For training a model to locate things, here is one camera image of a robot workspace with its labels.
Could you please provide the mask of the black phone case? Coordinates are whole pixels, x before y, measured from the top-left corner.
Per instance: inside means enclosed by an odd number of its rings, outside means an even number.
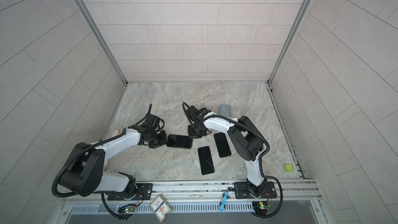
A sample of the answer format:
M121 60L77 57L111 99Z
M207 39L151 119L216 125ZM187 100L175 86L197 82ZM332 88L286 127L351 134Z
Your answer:
M170 134L167 138L166 145L170 148L191 149L193 139L189 136Z

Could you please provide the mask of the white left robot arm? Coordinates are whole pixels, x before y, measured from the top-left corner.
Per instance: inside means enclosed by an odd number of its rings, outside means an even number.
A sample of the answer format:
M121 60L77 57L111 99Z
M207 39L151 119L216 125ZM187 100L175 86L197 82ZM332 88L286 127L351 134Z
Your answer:
M135 197L136 179L122 172L105 172L105 164L115 155L136 145L151 149L165 145L167 134L164 125L163 119L148 113L113 137L92 144L77 144L55 177L52 194L57 198L91 194L107 194L127 200Z

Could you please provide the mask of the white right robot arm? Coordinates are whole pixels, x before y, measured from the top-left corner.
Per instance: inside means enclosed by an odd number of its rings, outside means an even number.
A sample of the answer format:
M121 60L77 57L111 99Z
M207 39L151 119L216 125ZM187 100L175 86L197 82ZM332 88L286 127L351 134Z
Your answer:
M190 137L201 138L211 130L228 135L238 155L246 161L247 180L255 187L266 181L262 157L270 151L270 145L248 117L229 118L206 108L198 110L185 102L182 109L190 123Z

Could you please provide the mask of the black phone middle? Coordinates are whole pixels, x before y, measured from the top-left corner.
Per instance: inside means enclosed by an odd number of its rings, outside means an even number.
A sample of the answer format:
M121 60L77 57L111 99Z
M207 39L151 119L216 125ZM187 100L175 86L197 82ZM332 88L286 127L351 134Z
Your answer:
M199 161L202 175L212 174L215 172L214 164L209 146L198 148Z

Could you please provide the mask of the black phone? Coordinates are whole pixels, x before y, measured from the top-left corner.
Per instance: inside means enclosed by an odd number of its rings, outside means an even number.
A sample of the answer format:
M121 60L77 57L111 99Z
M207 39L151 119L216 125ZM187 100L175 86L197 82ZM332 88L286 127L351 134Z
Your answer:
M214 164L209 146L198 148L199 161L202 175L212 174L215 172Z
M224 133L214 134L215 143L217 146L219 157L229 157L232 155L227 137Z

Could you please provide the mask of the black phone right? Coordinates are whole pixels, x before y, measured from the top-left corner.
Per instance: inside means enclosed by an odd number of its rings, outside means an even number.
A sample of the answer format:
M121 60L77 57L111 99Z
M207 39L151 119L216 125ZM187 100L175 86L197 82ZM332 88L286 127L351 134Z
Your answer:
M217 146L219 157L229 157L232 155L227 137L224 133L214 134L215 143Z

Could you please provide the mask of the light blue phone case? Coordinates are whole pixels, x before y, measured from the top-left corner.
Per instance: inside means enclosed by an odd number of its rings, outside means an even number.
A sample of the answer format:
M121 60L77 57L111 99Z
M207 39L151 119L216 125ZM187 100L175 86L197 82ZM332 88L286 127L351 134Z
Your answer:
M231 117L231 107L228 104L220 104L219 106L219 115L224 117Z

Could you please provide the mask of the wooden rolling pin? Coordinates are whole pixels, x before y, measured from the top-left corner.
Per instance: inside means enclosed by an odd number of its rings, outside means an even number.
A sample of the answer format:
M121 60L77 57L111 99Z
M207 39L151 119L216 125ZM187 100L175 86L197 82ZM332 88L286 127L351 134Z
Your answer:
M112 134L112 138L119 135L120 134L120 130L115 130ZM109 160L110 158L114 155L114 152L112 151L112 149L109 151L106 151L106 155L105 155L105 161L104 161L104 165L103 165L103 171L105 172L108 165L109 165Z

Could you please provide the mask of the white label card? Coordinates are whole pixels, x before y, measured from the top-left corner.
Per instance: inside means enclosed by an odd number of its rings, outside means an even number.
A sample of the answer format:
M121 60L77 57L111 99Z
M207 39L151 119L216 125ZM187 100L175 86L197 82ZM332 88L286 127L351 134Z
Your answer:
M161 195L156 196L149 204L149 207L161 223L164 222L166 215L172 212L172 208Z

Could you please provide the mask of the blue clip tag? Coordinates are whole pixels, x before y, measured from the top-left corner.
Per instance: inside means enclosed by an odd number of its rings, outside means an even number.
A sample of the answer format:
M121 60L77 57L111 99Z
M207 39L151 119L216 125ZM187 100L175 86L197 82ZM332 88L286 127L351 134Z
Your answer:
M229 192L228 192L228 191L225 191L225 192L223 193L223 198L222 198L222 201L221 201L220 206L219 206L219 210L220 210L221 212L224 211L224 209L225 209L225 207L226 207L226 204L227 204L228 198L229 198Z

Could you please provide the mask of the left circuit board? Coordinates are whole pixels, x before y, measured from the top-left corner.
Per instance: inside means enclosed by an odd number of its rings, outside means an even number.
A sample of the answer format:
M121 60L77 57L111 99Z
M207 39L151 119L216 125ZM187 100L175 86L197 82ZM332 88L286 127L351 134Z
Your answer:
M136 204L127 204L119 207L118 214L133 214L137 208Z

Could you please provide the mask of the circuit board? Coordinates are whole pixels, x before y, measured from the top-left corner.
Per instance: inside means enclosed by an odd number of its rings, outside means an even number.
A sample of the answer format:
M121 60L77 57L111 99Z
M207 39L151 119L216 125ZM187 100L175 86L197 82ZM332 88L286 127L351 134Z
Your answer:
M133 214L137 208L136 204L127 204L119 207L118 214Z
M268 202L252 202L253 215L260 218L265 218L272 205Z

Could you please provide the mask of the green cube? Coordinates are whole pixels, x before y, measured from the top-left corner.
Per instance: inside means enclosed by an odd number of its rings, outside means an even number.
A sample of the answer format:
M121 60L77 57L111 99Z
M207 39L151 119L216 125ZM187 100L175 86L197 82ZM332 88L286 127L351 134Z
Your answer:
M291 164L285 164L284 165L284 170L285 170L285 172L293 172L294 171L294 168L293 168L293 165L291 165Z

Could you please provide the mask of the right circuit board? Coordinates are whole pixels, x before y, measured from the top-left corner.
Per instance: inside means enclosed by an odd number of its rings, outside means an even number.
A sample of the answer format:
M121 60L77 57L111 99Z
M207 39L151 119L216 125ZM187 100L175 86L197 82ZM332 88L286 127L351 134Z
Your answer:
M265 218L272 205L268 202L252 202L253 215L260 218Z

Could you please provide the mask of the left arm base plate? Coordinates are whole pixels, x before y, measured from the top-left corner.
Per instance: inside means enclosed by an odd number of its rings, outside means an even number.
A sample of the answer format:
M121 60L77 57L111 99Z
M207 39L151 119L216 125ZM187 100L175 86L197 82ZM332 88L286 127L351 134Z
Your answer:
M122 192L108 192L107 200L110 201L142 201L149 200L152 193L153 184L151 183L138 183L128 185Z

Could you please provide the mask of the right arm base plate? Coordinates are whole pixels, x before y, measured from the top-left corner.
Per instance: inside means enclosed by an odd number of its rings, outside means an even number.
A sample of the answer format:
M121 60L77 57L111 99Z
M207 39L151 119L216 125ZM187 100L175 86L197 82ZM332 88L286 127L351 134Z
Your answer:
M236 199L277 198L276 187L272 181L263 181L260 186L255 186L249 181L234 183Z

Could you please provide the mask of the aluminium front rail frame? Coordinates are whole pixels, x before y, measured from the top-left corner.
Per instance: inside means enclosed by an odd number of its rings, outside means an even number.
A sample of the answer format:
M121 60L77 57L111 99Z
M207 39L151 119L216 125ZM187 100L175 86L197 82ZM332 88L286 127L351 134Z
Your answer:
M149 204L161 195L172 212L166 224L335 224L324 192L312 179L281 179L276 184L277 198L263 198L272 208L268 218L252 213L257 199L236 199L233 180L143 181L153 184L151 197L144 200L129 218L131 224L157 224L159 220ZM223 193L229 192L224 211L219 210Z

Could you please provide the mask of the aluminium corner rail left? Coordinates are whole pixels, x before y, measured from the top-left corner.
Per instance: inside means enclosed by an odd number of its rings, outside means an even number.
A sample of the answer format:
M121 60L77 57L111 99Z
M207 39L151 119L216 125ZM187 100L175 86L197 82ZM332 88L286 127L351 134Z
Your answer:
M126 86L128 84L122 70L120 69L119 65L117 64L115 57L113 56L111 50L109 49L108 45L106 44L106 41L104 39L104 36L101 34L98 26L94 22L93 17L89 13L89 9L87 8L85 2L83 0L73 0L75 5L77 6L78 10L80 11L84 21L88 25L89 29L91 30L93 36L95 37L97 43L101 47L103 53L105 56L108 58L108 60L111 62L112 66L116 70L117 74L121 78L122 82Z

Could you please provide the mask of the aluminium corner rail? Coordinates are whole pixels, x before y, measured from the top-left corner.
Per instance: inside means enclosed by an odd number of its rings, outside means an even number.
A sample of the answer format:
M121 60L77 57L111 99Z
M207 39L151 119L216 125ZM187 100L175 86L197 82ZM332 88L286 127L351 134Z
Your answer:
M279 69L280 69L280 67L281 67L281 65L283 63L283 60L286 57L287 52L288 52L288 50L289 50L289 48L290 48L290 46L291 46L291 44L292 44L292 42L294 40L294 37L295 37L296 33L298 32L298 29L299 29L299 27L300 27L300 25L301 25L301 23L302 23L302 21L303 21L303 19L305 17L305 14L307 13L307 11L309 9L311 1L312 0L303 0L303 2L301 4L301 7L299 8L299 11L297 13L297 16L296 16L296 18L295 18L295 20L293 22L292 28L291 28L291 30L289 32L289 35L288 35L288 37L287 37L287 39L286 39L286 41L285 41L285 43L283 45L283 48L282 48L281 53L280 53L280 55L279 55L279 57L277 59L275 67L274 67L274 69L273 69L273 71L271 73L271 76L270 76L269 80L268 80L268 84L269 85L271 85L273 83L273 81L275 80L276 75L277 75L277 73L278 73L278 71L279 71Z
M84 21L88 25L89 29L91 30L93 36L95 37L97 43L101 47L103 53L105 56L108 58L108 60L111 62L112 66L116 70L117 74L121 78L122 82L126 86L128 84L122 70L120 69L119 65L117 64L115 57L113 56L111 50L109 49L108 45L106 44L106 41L104 39L104 36L101 34L98 26L94 22L93 17L89 13L89 9L87 8L85 2L83 0L73 0L75 5L77 6L78 10L80 11Z

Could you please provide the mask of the aluminium corner rail right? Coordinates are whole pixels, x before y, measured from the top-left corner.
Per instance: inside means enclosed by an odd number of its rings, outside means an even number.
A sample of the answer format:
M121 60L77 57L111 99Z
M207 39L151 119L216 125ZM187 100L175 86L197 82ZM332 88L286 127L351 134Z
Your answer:
M311 1L312 0L303 0L303 2L301 4L301 7L299 8L299 11L297 13L297 16L296 16L296 18L295 18L295 20L293 22L292 28L291 28L291 30L289 32L289 35L288 35L288 37L287 37L287 39L286 39L286 41L285 41L285 43L283 45L283 48L282 48L281 53L280 53L280 55L279 55L279 57L277 59L275 67L274 67L274 69L273 69L273 71L271 73L271 76L270 76L269 80L268 80L268 84L269 85L271 85L273 83L273 81L275 80L276 75L277 75L277 73L278 73L278 71L279 71L279 69L280 69L280 67L281 67L281 65L283 63L283 60L286 57L287 52L288 52L288 50L289 50L289 48L290 48L290 46L291 46L291 44L292 44L292 42L294 40L294 37L295 37L296 33L298 32L298 29L299 29L299 27L300 27L300 25L301 25L301 23L302 23L302 21L303 21L303 19L305 17L305 14L307 13L307 11L309 9Z

